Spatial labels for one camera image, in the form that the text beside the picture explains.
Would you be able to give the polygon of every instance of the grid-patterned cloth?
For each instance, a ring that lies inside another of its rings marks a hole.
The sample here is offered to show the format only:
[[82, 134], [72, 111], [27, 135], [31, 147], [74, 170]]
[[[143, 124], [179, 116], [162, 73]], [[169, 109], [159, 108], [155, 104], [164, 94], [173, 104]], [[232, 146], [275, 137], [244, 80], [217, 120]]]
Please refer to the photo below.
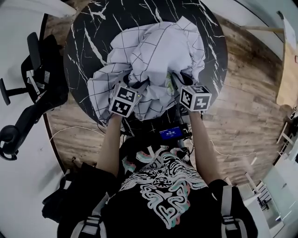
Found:
[[108, 98], [115, 83], [129, 73], [129, 86], [147, 79], [150, 84], [134, 113], [139, 120], [161, 116], [179, 101], [172, 72], [199, 81], [204, 69], [205, 51], [199, 30], [186, 18], [177, 23], [160, 22], [138, 26], [118, 34], [111, 42], [107, 65], [88, 81], [90, 101], [99, 119], [107, 119]]

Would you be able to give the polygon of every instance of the black t-shirt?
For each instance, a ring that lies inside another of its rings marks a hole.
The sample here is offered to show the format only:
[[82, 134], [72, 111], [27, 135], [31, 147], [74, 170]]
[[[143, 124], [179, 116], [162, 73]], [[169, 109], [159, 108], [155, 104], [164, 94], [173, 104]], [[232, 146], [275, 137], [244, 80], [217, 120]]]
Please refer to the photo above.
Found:
[[[220, 194], [227, 184], [215, 180], [207, 186], [186, 157], [171, 152], [161, 150], [121, 185], [111, 173], [83, 164], [68, 189], [58, 237], [71, 237], [75, 226], [91, 216], [106, 194], [110, 197], [101, 210], [101, 221], [108, 238], [221, 237]], [[233, 195], [231, 211], [250, 227], [248, 237], [256, 237], [253, 219], [240, 195]]]

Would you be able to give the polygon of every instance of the black marble table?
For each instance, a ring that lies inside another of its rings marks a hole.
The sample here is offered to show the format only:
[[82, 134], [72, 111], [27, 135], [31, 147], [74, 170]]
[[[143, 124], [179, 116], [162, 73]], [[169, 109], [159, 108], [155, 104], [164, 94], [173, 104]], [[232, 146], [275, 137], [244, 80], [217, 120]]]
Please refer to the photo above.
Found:
[[[111, 52], [110, 42], [121, 30], [159, 23], [176, 22], [182, 16], [196, 24], [205, 49], [205, 68], [200, 82], [212, 93], [211, 104], [217, 98], [226, 76], [227, 46], [223, 31], [212, 12], [200, 1], [181, 0], [92, 0], [78, 15], [69, 31], [64, 51], [64, 71], [69, 89], [81, 109], [94, 121], [99, 121], [88, 97], [87, 81], [103, 67]], [[155, 124], [175, 121], [174, 106], [162, 117], [140, 122], [133, 113], [124, 120], [128, 134], [152, 131]]]

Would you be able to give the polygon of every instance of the blue screen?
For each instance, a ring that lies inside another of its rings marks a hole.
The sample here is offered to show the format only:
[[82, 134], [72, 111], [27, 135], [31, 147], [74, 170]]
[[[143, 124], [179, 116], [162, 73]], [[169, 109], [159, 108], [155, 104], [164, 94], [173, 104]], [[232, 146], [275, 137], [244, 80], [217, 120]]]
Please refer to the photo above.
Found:
[[180, 130], [180, 128], [178, 126], [172, 128], [172, 129], [161, 131], [159, 133], [160, 133], [162, 139], [173, 139], [173, 138], [182, 136], [182, 131]]

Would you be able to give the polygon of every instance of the shoulder strap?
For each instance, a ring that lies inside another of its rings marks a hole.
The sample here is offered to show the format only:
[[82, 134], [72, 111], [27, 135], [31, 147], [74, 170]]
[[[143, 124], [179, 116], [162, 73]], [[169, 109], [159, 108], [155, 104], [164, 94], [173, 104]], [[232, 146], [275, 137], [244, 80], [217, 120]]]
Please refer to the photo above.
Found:
[[108, 193], [93, 209], [92, 215], [85, 221], [80, 221], [73, 230], [71, 238], [93, 238], [94, 236], [106, 238], [107, 232], [104, 222], [101, 218], [101, 210], [109, 199]]
[[247, 232], [244, 222], [241, 219], [231, 216], [232, 207], [232, 186], [227, 185], [223, 187], [223, 198], [221, 206], [221, 214], [223, 217], [221, 232], [222, 238], [227, 238], [227, 231], [240, 229], [241, 238], [247, 238]]

